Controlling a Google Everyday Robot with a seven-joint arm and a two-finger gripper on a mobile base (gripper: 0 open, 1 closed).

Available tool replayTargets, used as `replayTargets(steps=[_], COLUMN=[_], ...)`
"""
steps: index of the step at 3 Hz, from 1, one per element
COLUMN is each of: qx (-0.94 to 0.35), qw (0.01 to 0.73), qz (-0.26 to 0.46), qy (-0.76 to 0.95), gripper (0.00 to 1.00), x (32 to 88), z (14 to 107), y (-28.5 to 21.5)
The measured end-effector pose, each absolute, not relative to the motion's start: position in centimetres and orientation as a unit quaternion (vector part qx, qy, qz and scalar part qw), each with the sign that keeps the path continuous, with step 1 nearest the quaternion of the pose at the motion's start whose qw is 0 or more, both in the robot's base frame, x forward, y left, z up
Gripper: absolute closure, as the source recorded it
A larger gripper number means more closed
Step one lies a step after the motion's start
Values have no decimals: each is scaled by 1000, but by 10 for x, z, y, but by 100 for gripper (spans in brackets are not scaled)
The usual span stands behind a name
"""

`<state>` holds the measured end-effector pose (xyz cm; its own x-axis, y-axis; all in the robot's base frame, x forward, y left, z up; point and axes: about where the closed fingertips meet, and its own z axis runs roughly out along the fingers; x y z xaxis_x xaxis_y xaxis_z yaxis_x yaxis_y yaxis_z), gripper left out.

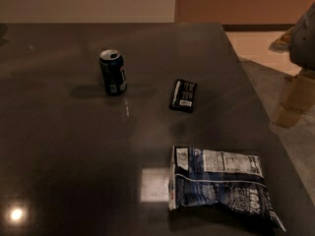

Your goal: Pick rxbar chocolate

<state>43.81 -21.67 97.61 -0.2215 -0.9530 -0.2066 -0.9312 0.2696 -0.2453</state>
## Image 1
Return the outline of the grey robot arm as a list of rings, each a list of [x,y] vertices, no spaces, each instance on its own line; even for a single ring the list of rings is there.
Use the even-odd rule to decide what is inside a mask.
[[[289,59],[303,69],[315,70],[315,2],[294,25]]]

